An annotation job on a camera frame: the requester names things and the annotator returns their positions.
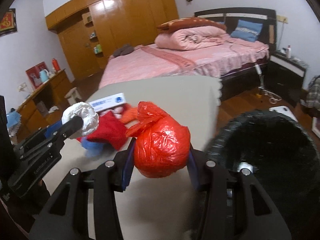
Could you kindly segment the blue plastic shoe cover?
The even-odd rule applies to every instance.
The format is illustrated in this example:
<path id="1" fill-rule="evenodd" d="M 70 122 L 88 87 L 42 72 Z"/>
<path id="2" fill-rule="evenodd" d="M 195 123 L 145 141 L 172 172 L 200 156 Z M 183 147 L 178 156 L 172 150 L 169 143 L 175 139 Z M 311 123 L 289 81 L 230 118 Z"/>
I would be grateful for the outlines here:
<path id="1" fill-rule="evenodd" d="M 44 133 L 45 137 L 50 137 L 53 132 L 58 130 L 62 126 L 62 121 L 59 120 L 54 124 L 48 126 L 46 132 Z M 88 158 L 97 157 L 102 154 L 105 144 L 101 142 L 91 142 L 88 141 L 86 137 L 79 137 L 76 140 L 81 144 L 81 146 L 86 150 L 85 156 Z"/>

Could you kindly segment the white alcohol wipes box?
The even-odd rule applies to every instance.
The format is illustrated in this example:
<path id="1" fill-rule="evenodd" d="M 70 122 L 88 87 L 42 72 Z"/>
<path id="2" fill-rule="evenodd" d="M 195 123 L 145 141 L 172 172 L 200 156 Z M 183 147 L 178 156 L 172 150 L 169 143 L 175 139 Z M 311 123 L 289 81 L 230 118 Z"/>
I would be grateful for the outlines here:
<path id="1" fill-rule="evenodd" d="M 104 98 L 91 101 L 88 104 L 91 105 L 91 107 L 96 112 L 101 112 L 107 109 L 121 106 L 125 103 L 126 103 L 126 99 L 125 99 L 124 93 L 118 93 L 118 94 L 110 95 Z"/>

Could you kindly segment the red thermos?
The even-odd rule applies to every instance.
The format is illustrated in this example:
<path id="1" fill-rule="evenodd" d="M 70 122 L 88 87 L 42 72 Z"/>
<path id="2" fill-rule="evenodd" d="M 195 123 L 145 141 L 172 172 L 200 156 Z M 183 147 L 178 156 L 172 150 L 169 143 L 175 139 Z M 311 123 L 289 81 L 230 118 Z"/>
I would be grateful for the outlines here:
<path id="1" fill-rule="evenodd" d="M 59 63 L 55 58 L 52 58 L 52 65 L 56 72 L 59 72 L 61 70 Z"/>

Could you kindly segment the red knit glove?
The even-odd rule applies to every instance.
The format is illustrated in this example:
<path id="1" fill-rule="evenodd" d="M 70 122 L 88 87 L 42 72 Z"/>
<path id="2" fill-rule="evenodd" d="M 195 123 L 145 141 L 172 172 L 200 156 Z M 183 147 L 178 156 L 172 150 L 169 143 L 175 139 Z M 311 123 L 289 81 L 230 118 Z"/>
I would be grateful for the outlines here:
<path id="1" fill-rule="evenodd" d="M 120 150 L 127 141 L 126 131 L 125 125 L 109 111 L 99 116 L 98 128 L 93 133 L 78 137 L 77 141 L 83 143 L 86 139 L 87 142 L 110 144 L 115 150 Z"/>

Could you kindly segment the light blue kettle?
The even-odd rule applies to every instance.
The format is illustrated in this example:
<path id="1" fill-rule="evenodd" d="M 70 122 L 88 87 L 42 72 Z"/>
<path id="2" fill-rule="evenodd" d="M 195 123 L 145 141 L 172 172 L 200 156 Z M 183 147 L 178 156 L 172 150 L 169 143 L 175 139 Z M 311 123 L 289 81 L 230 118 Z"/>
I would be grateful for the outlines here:
<path id="1" fill-rule="evenodd" d="M 39 72 L 40 79 L 42 83 L 45 83 L 49 80 L 49 72 L 46 69 L 43 69 Z"/>

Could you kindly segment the wooden sideboard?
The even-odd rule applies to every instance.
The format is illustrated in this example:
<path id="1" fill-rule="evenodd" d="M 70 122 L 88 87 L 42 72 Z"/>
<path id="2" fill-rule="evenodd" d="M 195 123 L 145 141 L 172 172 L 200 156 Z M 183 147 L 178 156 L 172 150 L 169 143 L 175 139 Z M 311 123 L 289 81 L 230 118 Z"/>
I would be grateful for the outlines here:
<path id="1" fill-rule="evenodd" d="M 17 109 L 21 115 L 21 125 L 16 133 L 17 141 L 20 142 L 38 129 L 59 121 L 63 111 L 69 107 L 65 95 L 71 89 L 72 83 L 64 70 L 36 89 Z M 59 110 L 49 114 L 52 106 L 59 107 Z"/>

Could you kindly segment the pink bed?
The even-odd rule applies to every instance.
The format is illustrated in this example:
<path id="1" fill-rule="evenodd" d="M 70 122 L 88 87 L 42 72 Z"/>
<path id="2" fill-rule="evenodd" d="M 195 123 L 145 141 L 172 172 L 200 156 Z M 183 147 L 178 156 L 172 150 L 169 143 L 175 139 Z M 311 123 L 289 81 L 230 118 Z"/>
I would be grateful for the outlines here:
<path id="1" fill-rule="evenodd" d="M 269 58 L 269 46 L 223 35 L 223 43 L 196 50 L 170 50 L 155 44 L 137 46 L 133 52 L 110 57 L 99 88 L 114 83 L 177 75 L 223 77 L 244 65 Z"/>

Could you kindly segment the white tissue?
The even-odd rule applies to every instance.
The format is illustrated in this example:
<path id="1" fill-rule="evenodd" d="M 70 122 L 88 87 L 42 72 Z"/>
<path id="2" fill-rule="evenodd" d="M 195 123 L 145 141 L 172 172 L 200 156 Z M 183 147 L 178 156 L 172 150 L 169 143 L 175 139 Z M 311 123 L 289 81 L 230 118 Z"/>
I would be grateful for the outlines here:
<path id="1" fill-rule="evenodd" d="M 67 137 L 76 139 L 86 137 L 98 129 L 99 115 L 90 104 L 78 102 L 64 110 L 61 121 L 63 125 L 67 124 L 74 131 Z"/>

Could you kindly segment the orange foam net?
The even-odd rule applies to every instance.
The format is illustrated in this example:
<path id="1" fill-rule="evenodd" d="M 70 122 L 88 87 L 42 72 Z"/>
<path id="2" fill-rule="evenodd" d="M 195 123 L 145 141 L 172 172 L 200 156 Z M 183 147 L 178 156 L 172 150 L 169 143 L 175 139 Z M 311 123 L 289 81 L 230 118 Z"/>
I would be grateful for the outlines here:
<path id="1" fill-rule="evenodd" d="M 137 115 L 138 107 L 128 108 L 121 114 L 120 122 L 123 124 L 128 124 L 134 120 L 137 120 Z"/>

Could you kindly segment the white bathroom scale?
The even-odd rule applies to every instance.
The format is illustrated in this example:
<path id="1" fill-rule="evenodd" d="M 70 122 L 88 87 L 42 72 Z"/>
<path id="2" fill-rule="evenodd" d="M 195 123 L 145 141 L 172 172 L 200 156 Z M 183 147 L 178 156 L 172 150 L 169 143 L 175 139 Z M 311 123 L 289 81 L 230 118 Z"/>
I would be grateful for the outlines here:
<path id="1" fill-rule="evenodd" d="M 295 117 L 295 115 L 291 112 L 291 110 L 287 106 L 271 107 L 268 110 L 271 112 L 277 112 L 277 113 L 283 114 L 283 115 L 291 118 L 292 120 L 295 120 L 296 122 L 298 121 L 297 118 Z"/>

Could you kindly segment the pink face mask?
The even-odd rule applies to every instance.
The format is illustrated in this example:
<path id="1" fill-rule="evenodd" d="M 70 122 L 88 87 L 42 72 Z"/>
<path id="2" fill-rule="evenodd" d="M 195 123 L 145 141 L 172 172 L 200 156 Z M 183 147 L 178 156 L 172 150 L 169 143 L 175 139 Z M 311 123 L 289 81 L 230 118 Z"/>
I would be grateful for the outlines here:
<path id="1" fill-rule="evenodd" d="M 111 109 L 111 112 L 113 113 L 113 115 L 114 115 L 117 119 L 121 119 L 124 110 L 125 110 L 124 107 L 118 106 L 118 107 L 115 107 L 115 108 Z"/>

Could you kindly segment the white bottle on nightstand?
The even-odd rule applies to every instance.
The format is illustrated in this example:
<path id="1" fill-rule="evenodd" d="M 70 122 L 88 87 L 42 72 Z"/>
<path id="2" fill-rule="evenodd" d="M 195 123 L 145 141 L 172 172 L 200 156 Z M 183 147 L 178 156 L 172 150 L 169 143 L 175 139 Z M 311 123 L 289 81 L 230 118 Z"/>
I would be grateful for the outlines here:
<path id="1" fill-rule="evenodd" d="M 290 46 L 290 45 L 287 46 L 287 49 L 286 49 L 286 57 L 287 57 L 288 59 L 291 58 L 291 46 Z"/>

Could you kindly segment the folded pink quilt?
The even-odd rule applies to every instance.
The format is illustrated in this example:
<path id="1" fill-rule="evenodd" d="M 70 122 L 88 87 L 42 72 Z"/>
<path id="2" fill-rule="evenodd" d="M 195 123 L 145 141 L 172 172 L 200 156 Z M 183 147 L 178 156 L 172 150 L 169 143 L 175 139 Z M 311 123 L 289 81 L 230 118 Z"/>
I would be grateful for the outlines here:
<path id="1" fill-rule="evenodd" d="M 155 45 L 162 49 L 188 51 L 221 45 L 226 38 L 226 31 L 215 26 L 202 26 L 159 34 Z"/>

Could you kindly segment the red plastic bag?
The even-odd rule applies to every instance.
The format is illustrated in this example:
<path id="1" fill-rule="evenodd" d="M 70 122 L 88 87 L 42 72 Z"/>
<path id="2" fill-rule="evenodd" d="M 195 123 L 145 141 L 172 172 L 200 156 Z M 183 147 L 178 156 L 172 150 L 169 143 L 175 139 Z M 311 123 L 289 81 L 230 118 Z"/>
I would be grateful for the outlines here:
<path id="1" fill-rule="evenodd" d="M 139 102 L 137 120 L 126 136 L 136 138 L 133 162 L 143 176 L 163 178 L 187 165 L 191 138 L 187 126 L 149 101 Z"/>

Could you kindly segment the blue pillow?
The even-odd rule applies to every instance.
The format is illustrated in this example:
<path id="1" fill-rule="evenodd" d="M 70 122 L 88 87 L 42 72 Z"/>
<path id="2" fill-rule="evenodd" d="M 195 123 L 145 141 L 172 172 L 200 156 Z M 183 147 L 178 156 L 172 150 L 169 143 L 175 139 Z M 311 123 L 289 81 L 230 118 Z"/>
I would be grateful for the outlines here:
<path id="1" fill-rule="evenodd" d="M 239 38 L 248 42 L 255 42 L 258 40 L 262 28 L 262 23 L 238 20 L 238 24 L 235 30 L 231 33 L 231 37 Z"/>

